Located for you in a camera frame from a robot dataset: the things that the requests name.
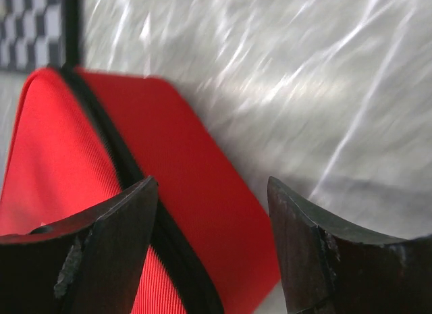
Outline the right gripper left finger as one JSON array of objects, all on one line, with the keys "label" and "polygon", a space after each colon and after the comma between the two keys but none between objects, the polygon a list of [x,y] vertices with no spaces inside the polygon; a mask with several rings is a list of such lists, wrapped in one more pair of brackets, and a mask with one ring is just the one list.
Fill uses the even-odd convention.
[{"label": "right gripper left finger", "polygon": [[1,237],[2,313],[129,313],[157,210],[142,180],[98,205]]}]

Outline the red black medicine case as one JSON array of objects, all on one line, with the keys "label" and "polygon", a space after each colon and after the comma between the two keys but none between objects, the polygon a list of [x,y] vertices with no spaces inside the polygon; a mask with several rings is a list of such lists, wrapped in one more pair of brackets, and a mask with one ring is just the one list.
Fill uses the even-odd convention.
[{"label": "red black medicine case", "polygon": [[280,279],[269,216],[166,81],[47,67],[22,89],[1,237],[152,178],[157,210],[129,313],[252,313]]}]

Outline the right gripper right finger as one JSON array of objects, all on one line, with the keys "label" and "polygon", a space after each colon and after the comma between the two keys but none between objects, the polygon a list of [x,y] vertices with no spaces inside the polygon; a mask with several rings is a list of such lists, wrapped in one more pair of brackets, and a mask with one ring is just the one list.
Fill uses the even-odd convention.
[{"label": "right gripper right finger", "polygon": [[274,177],[267,199],[289,313],[431,312],[430,236],[358,226]]}]

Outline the black white chessboard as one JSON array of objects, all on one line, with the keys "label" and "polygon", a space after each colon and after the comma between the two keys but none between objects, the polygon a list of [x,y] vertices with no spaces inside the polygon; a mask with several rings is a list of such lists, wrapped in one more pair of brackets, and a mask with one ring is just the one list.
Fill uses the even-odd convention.
[{"label": "black white chessboard", "polygon": [[1,0],[1,70],[82,61],[82,0]]}]

